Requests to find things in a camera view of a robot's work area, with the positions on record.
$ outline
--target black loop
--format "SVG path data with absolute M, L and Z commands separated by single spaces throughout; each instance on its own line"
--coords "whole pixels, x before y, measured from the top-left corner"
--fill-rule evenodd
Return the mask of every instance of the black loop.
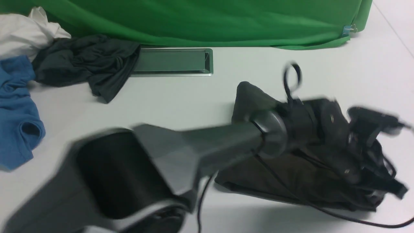
M 296 86 L 294 87 L 293 90 L 290 90 L 290 88 L 287 84 L 287 72 L 289 71 L 290 67 L 286 66 L 285 70 L 283 72 L 283 86 L 285 88 L 285 92 L 286 92 L 286 95 L 287 95 L 287 102 L 290 105 L 292 105 L 293 104 L 293 97 L 292 97 L 291 92 L 294 92 L 295 90 L 297 90 L 299 88 L 299 86 L 301 85 L 301 83 L 302 83 L 302 71 L 301 71 L 301 68 L 299 67 L 299 65 L 297 63 L 291 63 L 290 65 L 293 66 L 293 68 L 296 71 L 296 74 L 298 76 L 298 83 L 296 84 Z

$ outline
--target clothing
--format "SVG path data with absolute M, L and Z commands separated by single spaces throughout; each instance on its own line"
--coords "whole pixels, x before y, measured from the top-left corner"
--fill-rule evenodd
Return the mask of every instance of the clothing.
M 89 82 L 109 103 L 131 75 L 140 44 L 104 35 L 59 39 L 33 61 L 36 81 L 54 87 Z
M 48 22 L 41 7 L 34 7 L 28 17 L 0 15 L 0 22 L 0 60 L 26 55 L 32 61 L 55 38 L 70 38 L 58 23 Z
M 0 61 L 0 165 L 15 169 L 33 158 L 31 151 L 45 136 L 27 82 L 34 71 L 26 56 Z

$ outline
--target dark gray cloth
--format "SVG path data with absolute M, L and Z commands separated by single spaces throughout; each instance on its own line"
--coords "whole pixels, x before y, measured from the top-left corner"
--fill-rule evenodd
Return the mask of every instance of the dark gray cloth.
M 247 82 L 237 87 L 231 121 L 246 122 L 250 114 L 262 109 L 276 109 L 279 101 Z M 375 211 L 383 197 L 370 196 L 370 192 L 353 187 L 322 162 L 315 146 L 294 150 L 265 163 L 280 177 L 292 195 L 255 158 L 249 158 L 220 170 L 215 182 L 230 191 L 275 201 L 303 204 L 297 197 L 319 207 Z
M 33 60 L 35 81 L 54 87 L 88 82 L 92 94 L 109 103 L 131 75 L 139 53 L 139 43 L 104 35 L 58 39 Z

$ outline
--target green backdrop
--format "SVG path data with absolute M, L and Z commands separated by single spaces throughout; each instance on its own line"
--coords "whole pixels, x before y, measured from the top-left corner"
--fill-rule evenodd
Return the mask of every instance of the green backdrop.
M 346 25 L 365 27 L 372 0 L 0 0 L 0 12 L 42 6 L 73 36 L 107 34 L 161 46 L 344 44 Z

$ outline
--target cord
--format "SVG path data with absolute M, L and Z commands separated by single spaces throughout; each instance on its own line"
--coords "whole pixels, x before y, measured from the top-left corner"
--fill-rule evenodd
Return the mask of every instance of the cord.
M 344 219 L 344 220 L 347 220 L 347 221 L 350 221 L 350 222 L 354 222 L 354 223 L 361 223 L 361 224 L 365 224 L 365 225 L 382 227 L 382 228 L 391 228 L 391 229 L 402 228 L 402 227 L 408 226 L 408 225 L 410 225 L 411 223 L 414 222 L 414 218 L 412 218 L 412 219 L 410 219 L 410 220 L 408 220 L 408 221 L 406 221 L 404 223 L 401 223 L 401 224 L 386 225 L 386 224 L 379 224 L 379 223 L 367 222 L 367 221 L 363 221 L 363 220 L 359 220 L 359 219 L 356 219 L 356 218 L 351 218 L 351 217 L 343 216 L 343 215 L 340 215 L 340 214 L 337 214 L 337 213 L 328 211 L 328 210 L 326 210 L 324 208 L 321 208 L 321 207 L 319 207 L 319 206 L 317 206 L 315 204 L 310 203 L 307 200 L 304 200 L 302 198 L 297 197 L 292 191 L 289 190 L 289 188 L 282 181 L 282 179 L 273 171 L 273 169 L 269 165 L 267 165 L 263 161 L 262 158 L 260 158 L 258 155 L 255 155 L 255 158 L 256 158 L 257 161 L 259 161 L 268 170 L 268 172 L 270 172 L 272 174 L 272 176 L 279 182 L 279 184 L 282 187 L 284 187 L 292 196 L 294 196 L 295 198 L 297 198 L 299 201 L 303 202 L 304 204 L 307 204 L 307 205 L 309 205 L 309 206 L 311 206 L 311 207 L 313 207 L 313 208 L 315 208 L 315 209 L 317 209 L 317 210 L 319 210 L 319 211 L 321 211 L 321 212 L 323 212 L 325 214 L 328 214 L 328 215 L 333 216 L 335 218 L 340 218 L 340 219 Z
M 213 176 L 210 176 L 206 185 L 204 186 L 203 192 L 201 193 L 200 199 L 198 200 L 197 206 L 197 225 L 198 225 L 198 233 L 201 233 L 201 206 L 203 204 L 204 196 L 207 192 L 207 188 L 210 185 L 211 181 L 213 180 Z

